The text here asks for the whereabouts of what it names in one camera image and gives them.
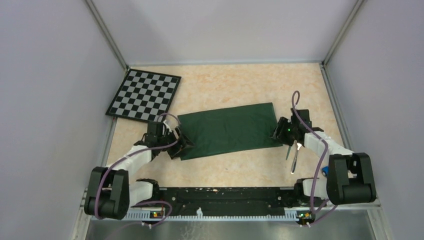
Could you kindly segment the dark green cloth napkin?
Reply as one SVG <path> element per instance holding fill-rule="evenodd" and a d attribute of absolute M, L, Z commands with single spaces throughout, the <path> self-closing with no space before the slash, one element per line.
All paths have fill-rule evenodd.
<path fill-rule="evenodd" d="M 193 112 L 178 116 L 182 133 L 193 142 L 181 160 L 280 147 L 272 139 L 277 126 L 271 102 Z"/>

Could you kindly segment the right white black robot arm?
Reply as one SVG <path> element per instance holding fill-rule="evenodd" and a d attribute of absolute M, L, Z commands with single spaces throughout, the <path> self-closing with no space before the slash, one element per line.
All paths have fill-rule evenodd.
<path fill-rule="evenodd" d="M 271 138 L 287 146 L 304 147 L 319 157 L 319 175 L 298 180 L 293 200 L 307 206 L 314 197 L 333 205 L 372 203 L 377 198 L 370 156 L 353 152 L 313 127 L 307 109 L 293 110 L 290 118 L 280 117 Z"/>

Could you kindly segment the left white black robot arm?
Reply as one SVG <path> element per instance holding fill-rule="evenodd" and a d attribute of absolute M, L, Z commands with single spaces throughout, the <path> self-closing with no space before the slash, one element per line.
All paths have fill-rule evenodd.
<path fill-rule="evenodd" d="M 156 206 L 161 198 L 155 190 L 157 183 L 151 179 L 130 183 L 130 177 L 162 152 L 171 159 L 180 158 L 194 146 L 180 126 L 171 128 L 164 121 L 149 121 L 141 140 L 123 157 L 91 171 L 83 205 L 85 214 L 97 219 L 122 220 L 129 208 L 140 202 Z"/>

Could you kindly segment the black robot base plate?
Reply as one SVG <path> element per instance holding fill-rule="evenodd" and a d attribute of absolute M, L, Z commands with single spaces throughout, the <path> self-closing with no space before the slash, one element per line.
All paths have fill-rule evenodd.
<path fill-rule="evenodd" d="M 283 216 L 289 208 L 310 208 L 299 187 L 161 187 L 152 199 L 170 203 L 173 217 Z"/>

